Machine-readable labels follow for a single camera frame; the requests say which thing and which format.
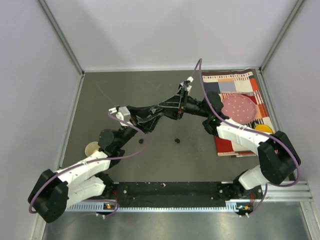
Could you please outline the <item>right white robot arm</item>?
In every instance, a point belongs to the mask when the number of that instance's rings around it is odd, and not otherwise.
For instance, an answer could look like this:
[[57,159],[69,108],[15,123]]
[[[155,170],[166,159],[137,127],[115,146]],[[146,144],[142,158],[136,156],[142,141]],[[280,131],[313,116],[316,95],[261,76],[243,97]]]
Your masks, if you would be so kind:
[[284,132],[268,134],[235,122],[222,113],[223,103],[216,92],[208,92],[202,101],[197,101],[181,89],[157,107],[175,120],[184,113],[205,117],[202,125],[210,135],[235,142],[258,156],[256,167],[242,172],[233,180],[233,192],[239,198],[245,198],[260,185],[271,183],[279,186],[299,170],[301,160]]

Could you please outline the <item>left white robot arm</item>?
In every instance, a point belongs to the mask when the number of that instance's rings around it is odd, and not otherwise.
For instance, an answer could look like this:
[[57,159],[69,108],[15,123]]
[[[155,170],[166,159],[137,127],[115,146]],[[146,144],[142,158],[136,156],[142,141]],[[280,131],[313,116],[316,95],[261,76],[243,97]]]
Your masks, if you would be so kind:
[[60,170],[43,171],[27,199],[29,213],[39,214],[46,223],[52,223],[67,208],[83,200],[96,196],[109,198],[114,187],[104,180],[102,172],[127,159],[123,146],[137,133],[151,133],[164,111],[158,105],[109,109],[108,116],[120,123],[119,129],[102,130],[97,149],[85,159]]

